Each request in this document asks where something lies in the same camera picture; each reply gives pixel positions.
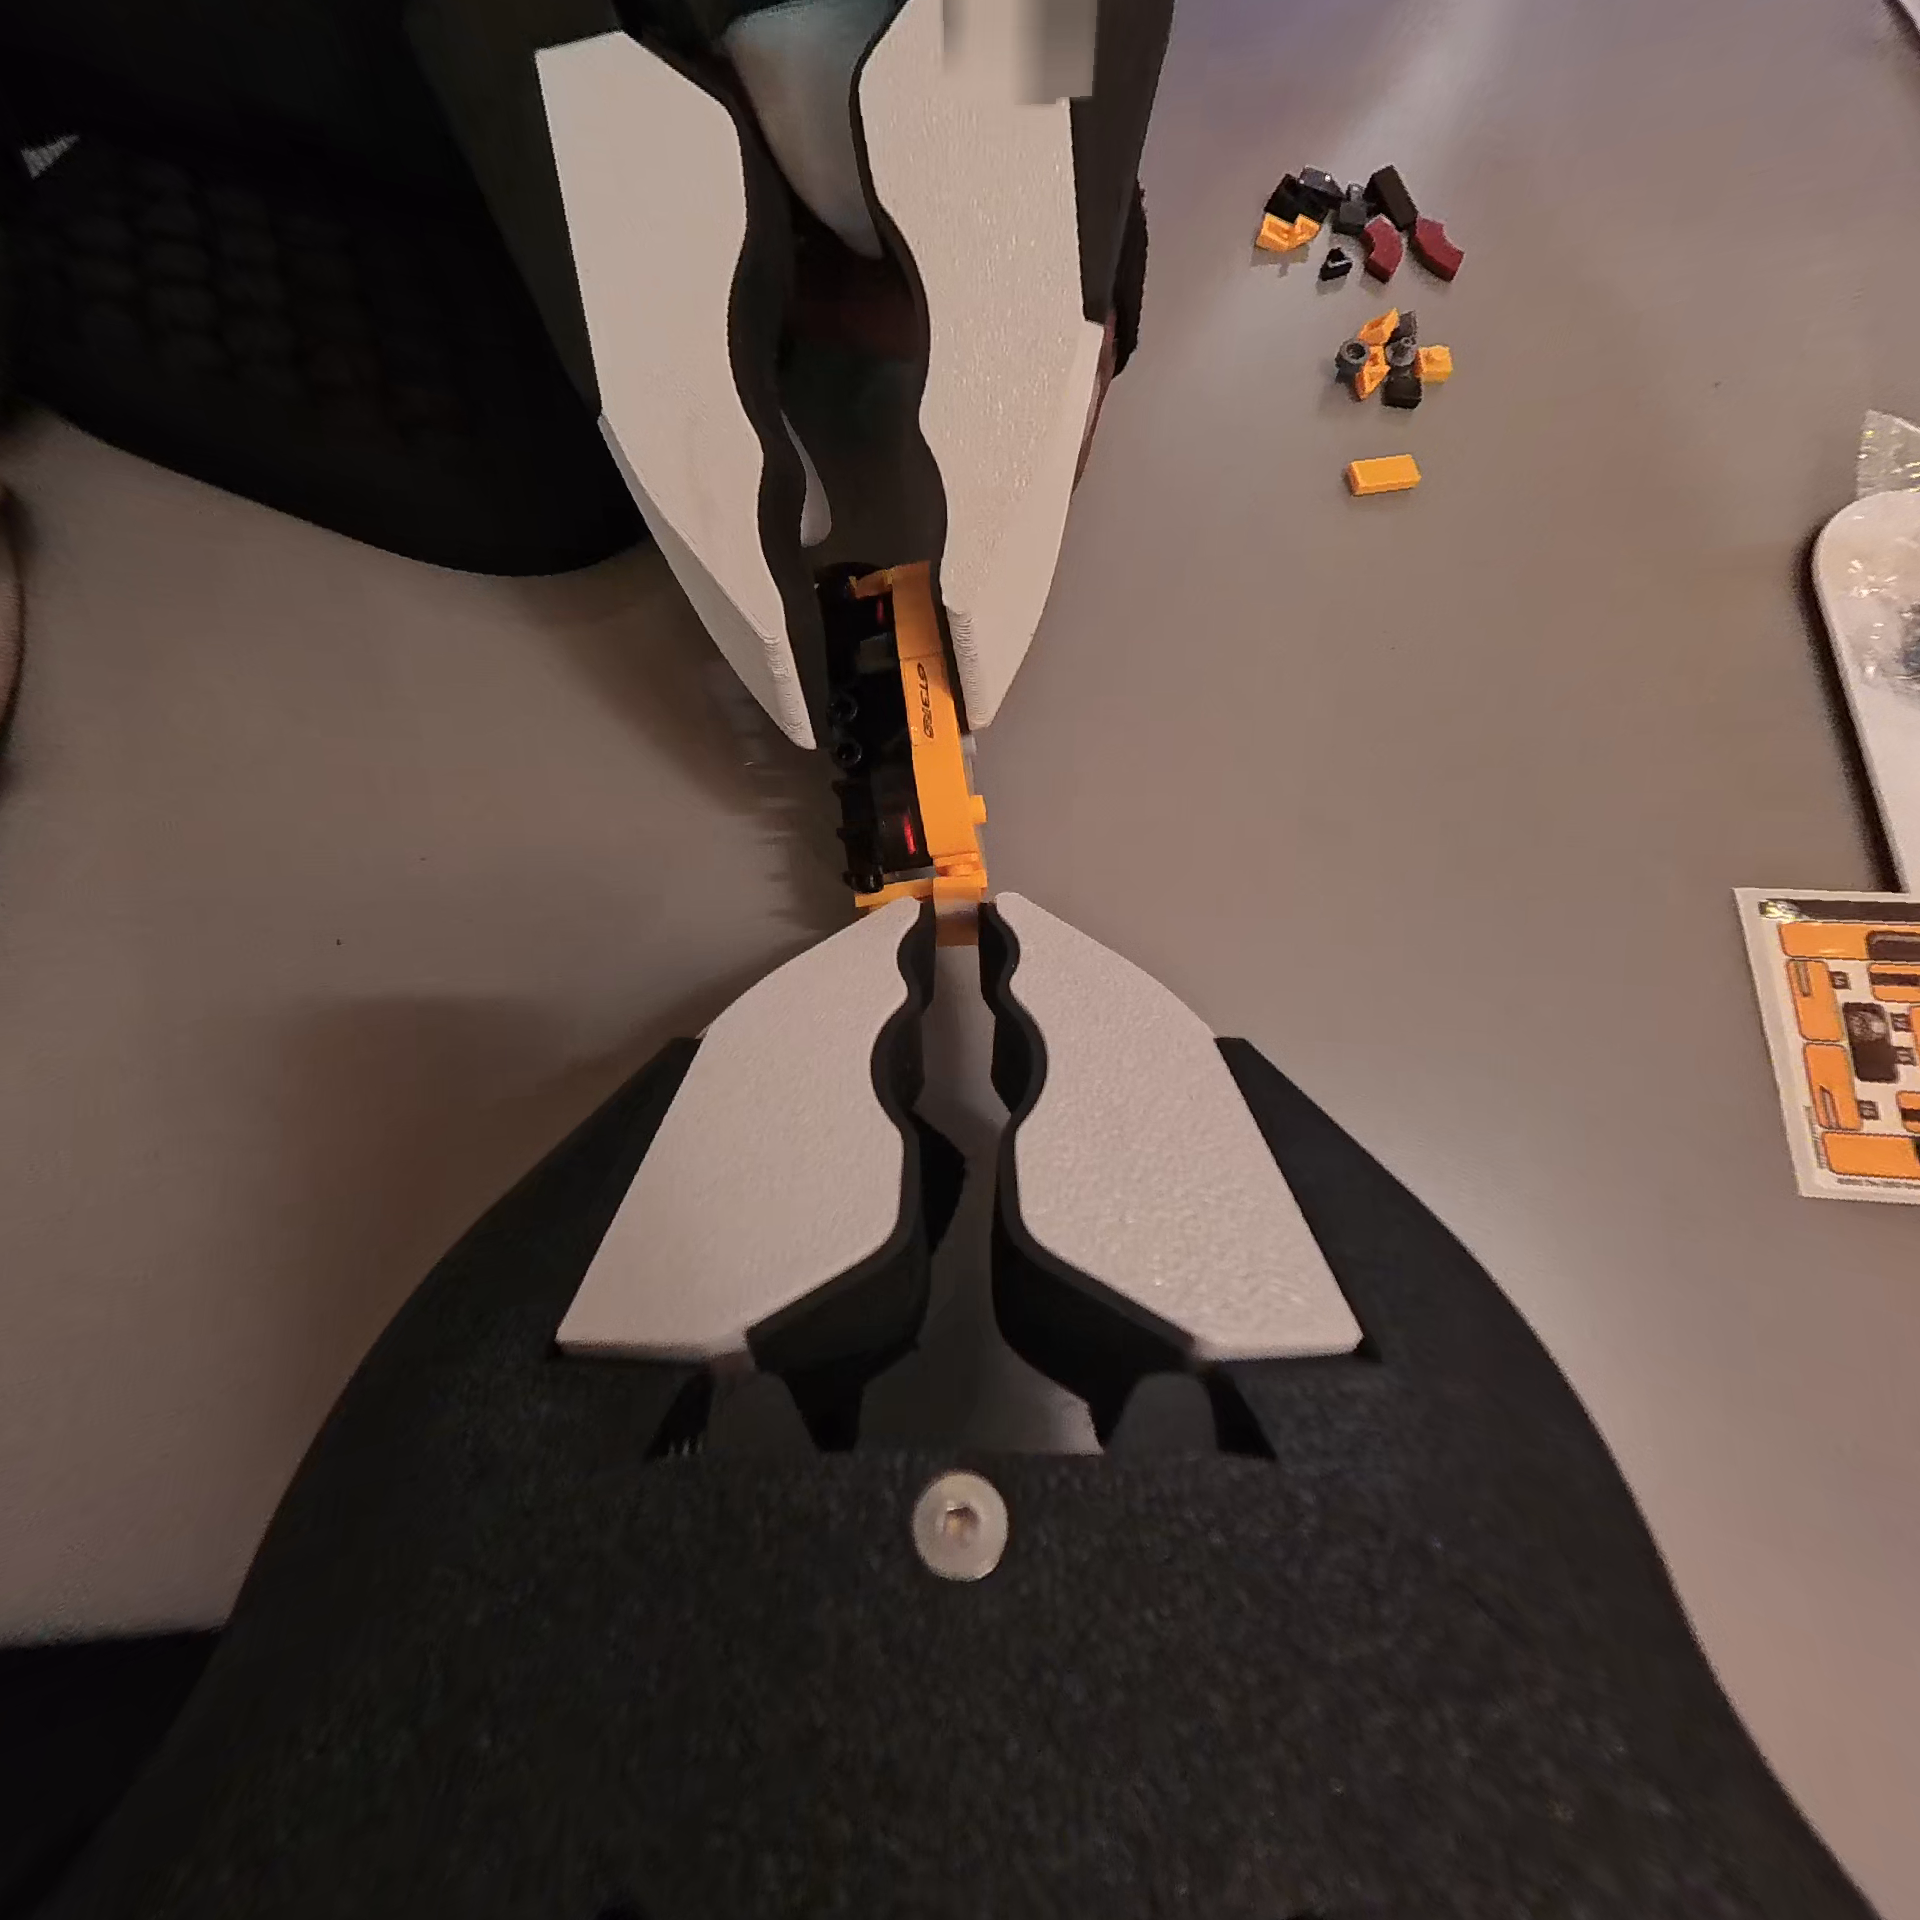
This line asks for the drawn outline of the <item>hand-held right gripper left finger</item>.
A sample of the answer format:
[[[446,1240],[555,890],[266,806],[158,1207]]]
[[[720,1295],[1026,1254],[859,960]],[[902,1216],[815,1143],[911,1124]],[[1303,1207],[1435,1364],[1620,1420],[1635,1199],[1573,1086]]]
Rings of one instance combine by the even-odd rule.
[[[558,1330],[565,1352],[819,1364],[914,1333],[928,904],[708,1021]]]

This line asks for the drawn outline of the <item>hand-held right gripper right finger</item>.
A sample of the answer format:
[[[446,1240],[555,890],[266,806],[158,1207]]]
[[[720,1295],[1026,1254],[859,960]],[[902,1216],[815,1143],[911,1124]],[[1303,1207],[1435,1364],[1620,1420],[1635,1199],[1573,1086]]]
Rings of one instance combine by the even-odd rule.
[[[1356,1352],[1359,1324],[1214,1029],[1029,895],[981,912],[1011,1234],[1199,1361]]]

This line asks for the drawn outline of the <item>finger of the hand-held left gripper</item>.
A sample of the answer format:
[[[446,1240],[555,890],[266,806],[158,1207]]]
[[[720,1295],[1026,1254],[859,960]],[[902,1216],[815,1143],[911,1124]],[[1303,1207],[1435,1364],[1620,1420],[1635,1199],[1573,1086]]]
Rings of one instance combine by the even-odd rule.
[[[742,103],[629,31],[535,56],[598,424],[742,687],[810,752],[822,623],[776,345],[792,247]]]
[[[943,487],[939,592],[966,720],[995,720],[1064,540],[1102,325],[1085,314],[1072,121],[959,79],[902,4],[856,71],[871,200],[928,325],[919,432]]]

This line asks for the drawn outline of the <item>orange black lego car assembly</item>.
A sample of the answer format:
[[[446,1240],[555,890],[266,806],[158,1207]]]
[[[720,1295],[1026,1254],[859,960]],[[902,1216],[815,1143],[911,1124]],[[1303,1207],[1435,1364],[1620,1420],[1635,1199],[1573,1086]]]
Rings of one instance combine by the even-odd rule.
[[[989,890],[970,732],[925,562],[819,580],[828,756],[855,904],[928,902],[942,945],[976,938]]]

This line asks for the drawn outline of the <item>orange sticker sheet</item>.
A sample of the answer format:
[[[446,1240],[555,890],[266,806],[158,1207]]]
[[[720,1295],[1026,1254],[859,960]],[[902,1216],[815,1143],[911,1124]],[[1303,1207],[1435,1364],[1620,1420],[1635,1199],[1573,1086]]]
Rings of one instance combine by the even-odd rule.
[[[1917,898],[1735,888],[1805,1198],[1917,1205]]]

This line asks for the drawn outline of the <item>clear bag of dark pieces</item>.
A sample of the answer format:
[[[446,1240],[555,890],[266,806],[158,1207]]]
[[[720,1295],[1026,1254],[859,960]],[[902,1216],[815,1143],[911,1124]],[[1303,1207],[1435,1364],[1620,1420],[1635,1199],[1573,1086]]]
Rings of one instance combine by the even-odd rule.
[[[1904,496],[1915,520],[1917,498],[1917,422],[1869,407],[1863,413],[1856,445],[1856,496]],[[1892,612],[1878,612],[1874,637],[1866,648],[1863,669],[1909,697],[1917,690],[1917,592],[1915,592],[1915,524],[1892,544],[1904,556],[1896,572],[1909,574],[1909,586],[1895,589],[1891,577],[1872,575],[1856,586],[1860,597],[1885,601]]]

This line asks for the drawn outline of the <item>white desk stand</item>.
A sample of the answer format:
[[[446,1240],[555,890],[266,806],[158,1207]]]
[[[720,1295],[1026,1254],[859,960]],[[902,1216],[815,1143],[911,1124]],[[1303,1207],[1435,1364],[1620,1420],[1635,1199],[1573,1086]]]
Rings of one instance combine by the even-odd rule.
[[[1877,615],[1895,607],[1856,592],[1877,574],[1891,577],[1895,589],[1909,586],[1910,575],[1896,572],[1904,556],[1892,540],[1912,524],[1917,592],[1917,498],[1915,518],[1909,518],[1910,510],[1912,502],[1904,496],[1858,498],[1840,510],[1813,541],[1811,577],[1891,863],[1901,888],[1912,895],[1917,890],[1917,690],[1909,697],[1866,673],[1866,648],[1874,637]]]

